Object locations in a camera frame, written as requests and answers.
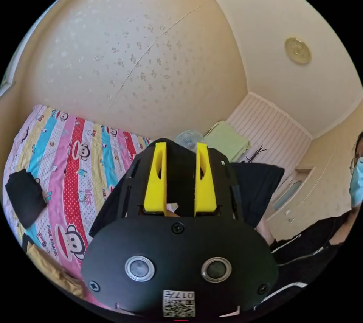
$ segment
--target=bed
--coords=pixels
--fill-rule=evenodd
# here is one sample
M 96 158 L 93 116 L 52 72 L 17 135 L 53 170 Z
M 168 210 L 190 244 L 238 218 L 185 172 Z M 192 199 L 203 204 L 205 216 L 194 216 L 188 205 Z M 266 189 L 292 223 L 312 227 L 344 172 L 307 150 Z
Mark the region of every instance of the bed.
M 81 264 L 92 238 L 89 230 L 102 205 L 133 158 L 150 140 L 102 126 L 61 110 L 37 105 L 8 157 L 3 180 L 3 209 L 18 242 L 26 237 L 70 276 L 82 280 Z M 47 207 L 24 230 L 5 184 L 26 169 L 40 184 Z M 100 305 L 89 293 L 84 299 Z

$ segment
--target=black border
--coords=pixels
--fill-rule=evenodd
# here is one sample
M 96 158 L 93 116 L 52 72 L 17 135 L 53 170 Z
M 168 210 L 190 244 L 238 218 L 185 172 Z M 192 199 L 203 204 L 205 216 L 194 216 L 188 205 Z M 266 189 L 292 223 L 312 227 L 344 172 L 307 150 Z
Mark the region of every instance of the black border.
M 0 72 L 4 73 L 19 42 L 55 0 L 1 0 L 2 2 L 2 57 Z M 329 22 L 347 48 L 355 67 L 362 79 L 360 47 L 361 0 L 307 0 Z M 6 302 L 3 310 L 8 309 L 16 320 L 70 318 L 72 320 L 103 320 L 97 313 L 74 304 L 33 266 L 16 242 L 1 214 L 5 248 L 2 250 L 3 277 L 1 288 Z M 359 313 L 362 292 L 362 264 L 359 250 L 363 246 L 363 214 L 360 213 L 346 243 L 338 256 L 308 288 L 284 306 L 276 309 L 259 321 L 273 319 L 310 319 L 322 315 L 325 320 L 335 318 L 339 313 L 353 315 Z M 110 318 L 112 312 L 105 312 Z M 117 315 L 119 321 L 138 321 L 138 319 Z M 241 321 L 236 316 L 224 321 Z

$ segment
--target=round ceiling light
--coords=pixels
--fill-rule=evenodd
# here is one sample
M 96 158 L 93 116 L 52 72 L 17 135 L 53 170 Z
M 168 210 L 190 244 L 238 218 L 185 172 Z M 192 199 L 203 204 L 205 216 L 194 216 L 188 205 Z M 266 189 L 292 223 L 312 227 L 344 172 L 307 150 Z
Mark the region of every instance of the round ceiling light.
M 285 42 L 285 50 L 287 55 L 297 63 L 304 64 L 311 61 L 309 47 L 297 38 L 288 38 Z

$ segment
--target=green cloth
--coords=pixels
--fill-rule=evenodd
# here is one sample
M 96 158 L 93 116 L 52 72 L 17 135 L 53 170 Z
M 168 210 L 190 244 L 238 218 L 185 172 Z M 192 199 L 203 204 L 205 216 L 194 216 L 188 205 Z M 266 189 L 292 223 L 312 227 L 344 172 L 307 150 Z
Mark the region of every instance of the green cloth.
M 204 137 L 204 143 L 224 154 L 229 162 L 237 161 L 251 148 L 250 141 L 238 134 L 226 121 L 216 123 Z

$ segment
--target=blue face mask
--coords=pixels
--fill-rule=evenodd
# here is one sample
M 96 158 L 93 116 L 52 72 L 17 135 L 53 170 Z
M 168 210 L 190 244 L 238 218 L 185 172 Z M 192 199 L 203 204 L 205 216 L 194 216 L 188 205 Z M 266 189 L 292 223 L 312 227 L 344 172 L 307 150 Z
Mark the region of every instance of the blue face mask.
M 349 188 L 352 207 L 358 207 L 363 201 L 363 158 L 359 158 L 354 168 L 351 185 Z

